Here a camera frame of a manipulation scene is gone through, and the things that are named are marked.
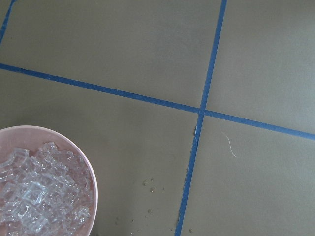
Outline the clear ice cube pile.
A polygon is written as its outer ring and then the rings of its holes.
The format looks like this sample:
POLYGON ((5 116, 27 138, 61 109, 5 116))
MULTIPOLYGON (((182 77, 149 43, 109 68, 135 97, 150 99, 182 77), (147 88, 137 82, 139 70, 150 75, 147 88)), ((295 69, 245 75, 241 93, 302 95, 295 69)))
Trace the clear ice cube pile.
POLYGON ((92 217, 92 177, 82 156, 44 143, 16 147, 0 164, 3 236, 77 236, 92 217))

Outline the pink plastic bowl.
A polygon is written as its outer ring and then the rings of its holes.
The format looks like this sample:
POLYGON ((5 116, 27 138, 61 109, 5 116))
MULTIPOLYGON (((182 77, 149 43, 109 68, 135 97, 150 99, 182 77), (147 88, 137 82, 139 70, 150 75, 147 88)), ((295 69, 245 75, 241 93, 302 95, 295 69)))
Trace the pink plastic bowl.
POLYGON ((57 147, 62 150, 70 150, 73 153, 80 155, 89 169, 92 180, 90 189, 93 191, 91 217, 87 224, 76 232, 77 236, 89 236, 96 219, 98 207, 98 184, 89 159, 73 141, 64 135, 45 127, 33 125, 8 127, 0 130, 0 159, 3 161, 12 152, 14 147, 36 151, 42 144, 49 141, 54 142, 57 147))

